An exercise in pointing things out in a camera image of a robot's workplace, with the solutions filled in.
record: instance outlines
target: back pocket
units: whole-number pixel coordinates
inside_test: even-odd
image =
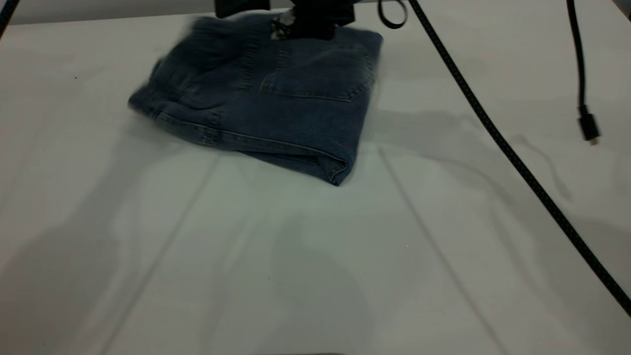
[[[373,82],[373,64],[361,45],[285,40],[279,42],[276,71],[265,77],[260,91],[350,102]]]

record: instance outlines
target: usb connector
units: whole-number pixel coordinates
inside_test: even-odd
[[[581,125],[581,131],[583,132],[583,138],[589,141],[591,145],[598,144],[598,137],[600,137],[600,131],[596,124],[596,118],[589,113],[587,106],[579,107],[581,118],[579,118],[579,124]]]

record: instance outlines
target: white tabletop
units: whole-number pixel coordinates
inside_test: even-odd
[[[631,23],[577,1],[424,0],[513,147],[631,292]],[[394,21],[396,3],[387,3]],[[477,122],[418,21],[388,30],[339,188],[127,108],[190,16],[0,42],[0,354],[625,354],[631,321]]]

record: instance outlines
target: wall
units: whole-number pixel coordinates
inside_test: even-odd
[[[631,0],[614,2],[627,15],[631,12]],[[291,5],[291,1],[271,0],[271,4],[273,8],[286,8]],[[96,20],[214,10],[214,0],[21,0],[12,23]]]

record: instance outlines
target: jeans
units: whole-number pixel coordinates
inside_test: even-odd
[[[350,173],[382,37],[271,40],[273,15],[200,18],[129,99],[187,141],[236,150],[338,186]]]

